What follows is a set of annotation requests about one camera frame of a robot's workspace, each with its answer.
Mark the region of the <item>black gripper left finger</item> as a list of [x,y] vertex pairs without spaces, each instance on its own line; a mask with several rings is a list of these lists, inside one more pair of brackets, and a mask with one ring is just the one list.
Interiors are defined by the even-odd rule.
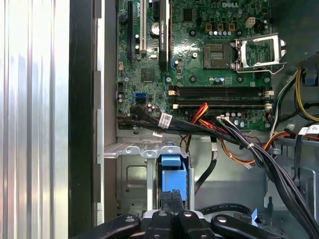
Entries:
[[74,239],[169,239],[173,228],[175,191],[160,192],[159,209],[146,211],[142,218],[133,214],[117,216]]

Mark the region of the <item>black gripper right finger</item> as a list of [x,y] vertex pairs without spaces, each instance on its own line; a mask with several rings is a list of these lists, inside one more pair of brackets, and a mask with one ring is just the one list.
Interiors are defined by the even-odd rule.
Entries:
[[174,239],[284,239],[285,235],[270,232],[254,225],[257,217],[251,222],[232,217],[227,212],[252,216],[251,210],[243,205],[226,203],[205,207],[199,211],[184,208],[179,190],[173,197]]

